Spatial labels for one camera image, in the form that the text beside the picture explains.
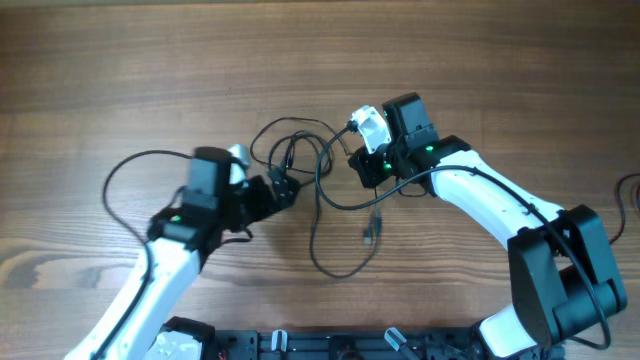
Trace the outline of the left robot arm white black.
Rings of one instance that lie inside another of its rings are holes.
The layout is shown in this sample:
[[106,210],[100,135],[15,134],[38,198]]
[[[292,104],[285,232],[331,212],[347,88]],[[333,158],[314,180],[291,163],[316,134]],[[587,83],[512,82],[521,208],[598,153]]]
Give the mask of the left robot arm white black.
[[226,244],[251,240],[251,224],[290,206],[301,185],[281,167],[266,178],[247,177],[240,145],[198,147],[188,155],[185,185],[154,215],[143,249],[125,285],[70,359],[213,359],[213,327],[169,314],[201,273],[207,258]]

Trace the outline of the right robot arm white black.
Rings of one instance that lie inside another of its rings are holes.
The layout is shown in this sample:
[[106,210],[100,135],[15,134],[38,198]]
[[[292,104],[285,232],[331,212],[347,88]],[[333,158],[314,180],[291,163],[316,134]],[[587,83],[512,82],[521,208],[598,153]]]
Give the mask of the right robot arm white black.
[[564,209],[517,186],[456,136],[442,138],[416,93],[364,105],[347,123],[362,147],[349,165],[362,185],[406,180],[453,204],[507,251],[511,305],[482,320],[479,355],[543,357],[582,331],[608,325],[628,303],[599,215],[585,205]]

